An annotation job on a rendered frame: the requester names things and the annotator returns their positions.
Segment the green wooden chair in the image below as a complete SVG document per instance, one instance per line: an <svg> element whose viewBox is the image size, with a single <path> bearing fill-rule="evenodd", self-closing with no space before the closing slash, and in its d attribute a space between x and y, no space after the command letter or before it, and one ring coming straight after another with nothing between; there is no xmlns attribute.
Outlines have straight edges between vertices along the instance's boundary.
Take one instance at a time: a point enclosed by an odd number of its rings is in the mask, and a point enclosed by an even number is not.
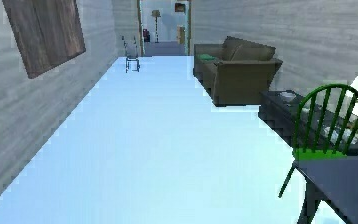
<svg viewBox="0 0 358 224"><path fill-rule="evenodd" d="M332 117L327 116L333 89L340 89ZM283 193L300 161L339 159L348 156L350 145L358 132L358 90L334 83L317 87L298 105L292 135L294 162L280 188Z"/></svg>

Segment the dark grey table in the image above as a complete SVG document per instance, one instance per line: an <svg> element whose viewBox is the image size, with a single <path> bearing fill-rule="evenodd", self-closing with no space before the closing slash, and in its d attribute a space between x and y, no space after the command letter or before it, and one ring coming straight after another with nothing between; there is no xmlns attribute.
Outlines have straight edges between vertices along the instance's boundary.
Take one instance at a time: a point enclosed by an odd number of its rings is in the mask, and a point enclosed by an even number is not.
<svg viewBox="0 0 358 224"><path fill-rule="evenodd" d="M311 224L325 201L346 224L358 224L358 156L294 163L306 190L297 224Z"/></svg>

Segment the black low cabinet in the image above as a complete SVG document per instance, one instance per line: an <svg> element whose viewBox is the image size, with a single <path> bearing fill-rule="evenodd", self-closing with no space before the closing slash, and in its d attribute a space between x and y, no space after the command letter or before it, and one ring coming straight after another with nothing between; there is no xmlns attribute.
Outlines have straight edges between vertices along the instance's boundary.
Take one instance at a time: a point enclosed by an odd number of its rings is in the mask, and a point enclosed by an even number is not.
<svg viewBox="0 0 358 224"><path fill-rule="evenodd" d="M287 90L286 92L294 93L296 97L290 102L287 103L282 100L280 93L281 91L265 91L261 92L261 105L259 107L258 116L262 119L273 131L275 131L290 147L293 147L293 135L295 129L295 119L297 111L299 108L299 103L304 98L303 96ZM314 144L315 131L318 128L318 120L320 118L321 106L316 104L314 108L314 113L311 122L311 129L309 138L307 140L307 146L312 147ZM317 147L323 148L326 142L326 136L328 135L328 128L331 125L331 120L333 119L334 113L327 110L323 127L318 139ZM299 124L299 135L297 137L297 143L301 146L304 143L304 136L306 132L308 112L301 112L301 121ZM340 128L343 123L343 118L340 116L337 119L335 131L337 135L339 134ZM347 151L348 155L355 156L358 155L358 143L350 144Z"/></svg>

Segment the brown wooden framed picture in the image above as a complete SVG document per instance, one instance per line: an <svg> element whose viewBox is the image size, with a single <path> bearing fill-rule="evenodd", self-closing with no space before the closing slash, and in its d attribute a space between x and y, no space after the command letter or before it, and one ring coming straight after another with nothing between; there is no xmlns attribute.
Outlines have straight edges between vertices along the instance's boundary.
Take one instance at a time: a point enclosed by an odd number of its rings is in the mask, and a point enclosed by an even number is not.
<svg viewBox="0 0 358 224"><path fill-rule="evenodd" d="M86 51L77 0L2 0L29 79Z"/></svg>

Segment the brown sofa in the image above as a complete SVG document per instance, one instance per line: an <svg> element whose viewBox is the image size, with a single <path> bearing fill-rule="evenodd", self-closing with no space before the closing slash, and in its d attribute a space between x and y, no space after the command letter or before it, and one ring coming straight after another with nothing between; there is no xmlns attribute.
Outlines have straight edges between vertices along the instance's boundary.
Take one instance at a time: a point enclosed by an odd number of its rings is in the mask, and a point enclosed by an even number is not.
<svg viewBox="0 0 358 224"><path fill-rule="evenodd" d="M222 44L195 44L193 75L219 107L259 105L283 61L273 46L227 36ZM203 61L209 54L218 61Z"/></svg>

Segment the tall floor lamp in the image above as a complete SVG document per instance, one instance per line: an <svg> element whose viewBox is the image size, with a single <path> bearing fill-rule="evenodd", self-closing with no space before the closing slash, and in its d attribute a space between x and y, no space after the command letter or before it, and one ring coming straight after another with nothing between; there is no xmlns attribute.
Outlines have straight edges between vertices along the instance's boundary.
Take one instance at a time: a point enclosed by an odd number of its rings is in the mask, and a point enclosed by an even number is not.
<svg viewBox="0 0 358 224"><path fill-rule="evenodd" d="M154 18L155 22L155 42L159 42L159 33L158 33L158 19L161 17L161 13L158 9L155 9L151 12L151 16Z"/></svg>

